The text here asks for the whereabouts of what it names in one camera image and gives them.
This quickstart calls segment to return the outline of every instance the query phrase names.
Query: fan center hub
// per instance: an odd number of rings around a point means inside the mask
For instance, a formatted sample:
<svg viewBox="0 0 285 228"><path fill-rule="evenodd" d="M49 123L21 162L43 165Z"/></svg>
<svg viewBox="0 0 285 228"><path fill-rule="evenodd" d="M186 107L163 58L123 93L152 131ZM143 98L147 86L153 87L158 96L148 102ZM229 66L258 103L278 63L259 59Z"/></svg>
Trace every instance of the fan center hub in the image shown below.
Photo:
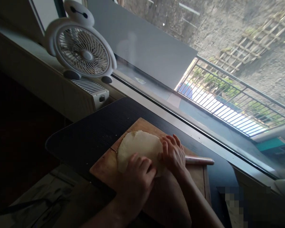
<svg viewBox="0 0 285 228"><path fill-rule="evenodd" d="M93 55L91 52L89 52L88 50L81 50L80 51L80 55L83 59L85 59L86 61L92 61L93 60Z"/></svg>

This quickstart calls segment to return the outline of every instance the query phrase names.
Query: window glass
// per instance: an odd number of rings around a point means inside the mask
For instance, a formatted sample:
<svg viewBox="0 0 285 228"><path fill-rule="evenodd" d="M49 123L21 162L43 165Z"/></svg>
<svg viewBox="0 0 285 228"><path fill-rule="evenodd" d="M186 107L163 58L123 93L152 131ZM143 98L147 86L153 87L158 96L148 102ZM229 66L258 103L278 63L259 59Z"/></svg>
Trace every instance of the window glass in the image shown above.
<svg viewBox="0 0 285 228"><path fill-rule="evenodd" d="M89 9L94 27L117 55L117 69L248 160L284 177L285 1L115 2L102 7L107 18L96 9L100 1ZM170 46L158 51L166 42L162 34L177 42L169 40ZM181 48L184 54L175 61L161 62ZM165 72L182 63L177 73Z"/></svg>

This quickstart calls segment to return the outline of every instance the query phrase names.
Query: wooden trellis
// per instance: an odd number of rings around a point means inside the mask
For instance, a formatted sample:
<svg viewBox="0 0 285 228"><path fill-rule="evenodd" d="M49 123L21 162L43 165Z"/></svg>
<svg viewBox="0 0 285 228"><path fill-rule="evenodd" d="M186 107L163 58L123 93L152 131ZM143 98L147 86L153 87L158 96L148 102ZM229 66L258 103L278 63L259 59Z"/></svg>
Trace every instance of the wooden trellis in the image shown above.
<svg viewBox="0 0 285 228"><path fill-rule="evenodd" d="M215 65L233 74L242 64L247 64L270 49L272 44L285 39L285 11L271 16L258 29L246 30L232 47L221 51L212 61Z"/></svg>

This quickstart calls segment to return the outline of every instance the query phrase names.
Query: balcony railing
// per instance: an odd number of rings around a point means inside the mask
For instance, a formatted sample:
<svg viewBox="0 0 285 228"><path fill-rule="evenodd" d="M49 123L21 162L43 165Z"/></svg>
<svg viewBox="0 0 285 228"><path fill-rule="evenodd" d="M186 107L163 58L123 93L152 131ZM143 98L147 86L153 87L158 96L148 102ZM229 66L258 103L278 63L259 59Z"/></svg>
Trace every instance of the balcony railing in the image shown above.
<svg viewBox="0 0 285 228"><path fill-rule="evenodd" d="M176 91L248 137L285 124L285 106L197 56Z"/></svg>

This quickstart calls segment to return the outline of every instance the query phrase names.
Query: balcony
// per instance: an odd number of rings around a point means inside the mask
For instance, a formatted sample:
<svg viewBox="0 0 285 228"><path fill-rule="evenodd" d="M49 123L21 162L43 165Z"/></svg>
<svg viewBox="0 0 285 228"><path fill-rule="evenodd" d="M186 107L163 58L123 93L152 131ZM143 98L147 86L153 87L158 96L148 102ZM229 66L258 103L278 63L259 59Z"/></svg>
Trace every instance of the balcony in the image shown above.
<svg viewBox="0 0 285 228"><path fill-rule="evenodd" d="M176 91L243 135L285 125L285 106L197 56Z"/></svg>
<svg viewBox="0 0 285 228"><path fill-rule="evenodd" d="M240 157L280 178L285 161L260 152L253 138L285 125L285 106L199 56L175 90L119 57L117 69L140 83L145 94L153 92L174 105Z"/></svg>

